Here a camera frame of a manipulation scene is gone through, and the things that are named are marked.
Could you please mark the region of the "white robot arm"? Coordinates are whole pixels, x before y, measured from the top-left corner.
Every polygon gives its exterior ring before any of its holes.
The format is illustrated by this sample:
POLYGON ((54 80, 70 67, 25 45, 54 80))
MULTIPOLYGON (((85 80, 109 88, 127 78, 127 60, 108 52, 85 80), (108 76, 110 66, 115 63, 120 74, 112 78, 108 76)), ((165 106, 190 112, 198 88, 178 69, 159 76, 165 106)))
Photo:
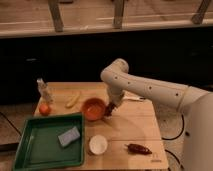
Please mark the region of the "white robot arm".
POLYGON ((128 63, 121 58, 104 68, 100 77, 116 107, 122 104, 124 91, 129 91, 187 115, 182 171, 213 171, 213 92, 130 75, 128 63))

